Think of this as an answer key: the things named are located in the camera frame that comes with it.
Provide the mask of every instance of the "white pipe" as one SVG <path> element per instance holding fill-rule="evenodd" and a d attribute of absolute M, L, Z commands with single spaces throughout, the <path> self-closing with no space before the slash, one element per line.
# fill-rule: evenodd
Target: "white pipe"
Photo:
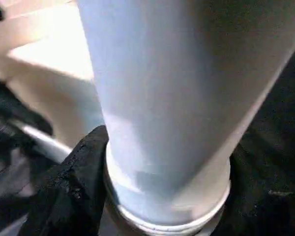
<path fill-rule="evenodd" d="M 79 0 L 112 200 L 151 235 L 194 233 L 295 50 L 295 0 Z"/>

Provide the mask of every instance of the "white cylinder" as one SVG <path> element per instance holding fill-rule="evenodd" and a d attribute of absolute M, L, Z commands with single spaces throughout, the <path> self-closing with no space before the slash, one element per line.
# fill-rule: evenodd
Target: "white cylinder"
<path fill-rule="evenodd" d="M 295 1 L 80 0 L 110 191 L 146 233 L 195 232 L 229 157 L 295 50 Z"/>

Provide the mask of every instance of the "white surface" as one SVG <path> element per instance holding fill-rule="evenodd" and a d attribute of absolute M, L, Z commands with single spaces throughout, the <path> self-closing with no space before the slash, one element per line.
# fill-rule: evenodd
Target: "white surface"
<path fill-rule="evenodd" d="M 39 27 L 31 31 L 23 18 Z M 75 3 L 63 4 L 11 20 L 7 28 L 0 25 L 0 79 L 8 80 L 23 102 L 52 123 L 59 141 L 74 147 L 104 123 L 79 10 Z M 17 43 L 10 43 L 18 30 Z M 15 48 L 18 42 L 26 45 Z M 12 50 L 5 55 L 2 48 Z"/>

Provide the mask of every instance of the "metal rod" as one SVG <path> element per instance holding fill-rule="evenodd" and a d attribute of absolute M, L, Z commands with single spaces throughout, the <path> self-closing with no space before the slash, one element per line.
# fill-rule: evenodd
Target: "metal rod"
<path fill-rule="evenodd" d="M 223 206 L 229 156 L 295 50 L 295 0 L 79 0 L 112 201 L 150 235 Z"/>
<path fill-rule="evenodd" d="M 39 150 L 44 152 L 46 157 L 58 164 L 62 163 L 72 151 L 72 148 L 59 142 L 50 135 L 32 127 L 31 125 L 25 124 L 19 120 L 10 120 L 9 122 L 35 140 Z"/>

